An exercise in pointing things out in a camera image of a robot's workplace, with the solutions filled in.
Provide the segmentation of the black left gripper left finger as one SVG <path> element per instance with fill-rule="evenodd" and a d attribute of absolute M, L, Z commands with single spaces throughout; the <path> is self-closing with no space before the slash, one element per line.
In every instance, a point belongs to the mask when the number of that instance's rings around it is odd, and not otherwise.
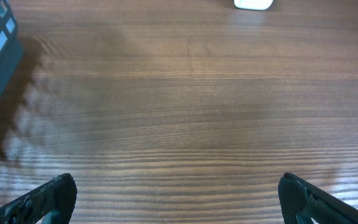
<path fill-rule="evenodd" d="M 51 181 L 0 207 L 0 224 L 70 222 L 77 188 L 71 174 Z"/>

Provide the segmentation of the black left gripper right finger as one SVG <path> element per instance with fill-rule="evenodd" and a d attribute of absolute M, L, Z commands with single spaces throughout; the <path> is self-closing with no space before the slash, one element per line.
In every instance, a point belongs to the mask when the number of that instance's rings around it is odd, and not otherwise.
<path fill-rule="evenodd" d="M 278 184 L 285 224 L 358 224 L 358 209 L 286 172 Z"/>

